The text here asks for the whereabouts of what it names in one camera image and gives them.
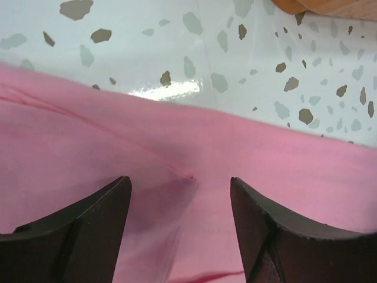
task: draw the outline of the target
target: pink cloth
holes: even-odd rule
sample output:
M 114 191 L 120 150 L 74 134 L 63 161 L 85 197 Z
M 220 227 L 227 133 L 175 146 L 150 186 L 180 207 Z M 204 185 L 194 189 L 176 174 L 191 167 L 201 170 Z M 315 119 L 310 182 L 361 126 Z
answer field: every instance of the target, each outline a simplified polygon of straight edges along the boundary
M 374 149 L 4 66 L 0 131 L 0 232 L 130 176 L 114 283 L 244 283 L 232 176 L 319 222 L 377 230 Z

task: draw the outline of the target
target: brown speckle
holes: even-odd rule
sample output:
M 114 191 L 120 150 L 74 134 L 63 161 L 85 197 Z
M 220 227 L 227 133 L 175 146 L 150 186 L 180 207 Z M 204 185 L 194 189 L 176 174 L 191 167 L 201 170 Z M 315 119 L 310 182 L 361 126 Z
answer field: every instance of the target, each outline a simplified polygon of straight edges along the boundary
M 247 34 L 247 29 L 245 28 L 244 25 L 239 25 L 238 26 L 238 35 L 240 37 L 240 40 L 243 40 Z
M 109 29 L 100 28 L 92 33 L 90 38 L 94 43 L 108 41 L 111 37 L 111 31 Z
M 77 21 L 89 14 L 93 5 L 92 0 L 72 0 L 60 5 L 60 14 Z
M 360 103 L 365 105 L 366 103 L 366 93 L 365 93 L 365 87 L 360 92 Z
M 295 77 L 290 77 L 289 80 L 285 83 L 284 91 L 294 90 L 299 86 L 299 80 Z
M 47 34 L 47 32 L 43 32 L 43 37 L 45 38 L 45 42 L 51 46 L 54 47 L 55 41 Z
M 374 103 L 373 101 L 370 101 L 368 103 L 368 114 L 369 114 L 369 117 L 372 118 L 373 115 L 375 114 L 375 106 L 374 106 Z
M 302 23 L 302 19 L 304 18 L 304 16 L 305 16 L 305 12 L 295 15 L 297 25 L 300 25 Z
M 309 109 L 301 109 L 299 112 L 299 120 L 307 125 L 313 121 L 313 114 Z
M 283 62 L 283 63 L 280 63 L 280 64 L 278 64 L 277 66 L 276 66 L 276 69 L 275 69 L 275 71 L 277 72 L 277 73 L 282 73 L 282 72 L 284 72 L 284 70 L 287 68 L 287 65 Z
M 160 83 L 165 86 L 165 87 L 168 87 L 171 85 L 171 78 L 170 78 L 170 72 L 169 71 L 166 71 L 160 78 Z
M 346 93 L 346 90 L 347 90 L 347 85 L 343 85 L 342 87 L 339 87 L 337 90 L 336 90 L 336 95 L 339 96 L 339 97 L 343 97 L 344 94 Z

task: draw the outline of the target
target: shiny surface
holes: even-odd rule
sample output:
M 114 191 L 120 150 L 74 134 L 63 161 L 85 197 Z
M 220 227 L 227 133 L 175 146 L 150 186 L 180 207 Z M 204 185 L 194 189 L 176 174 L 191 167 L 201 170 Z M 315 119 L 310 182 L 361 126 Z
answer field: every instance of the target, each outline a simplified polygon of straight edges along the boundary
M 3 5 L 0 60 L 102 90 L 377 144 L 377 22 L 295 17 L 270 0 L 62 3 Z

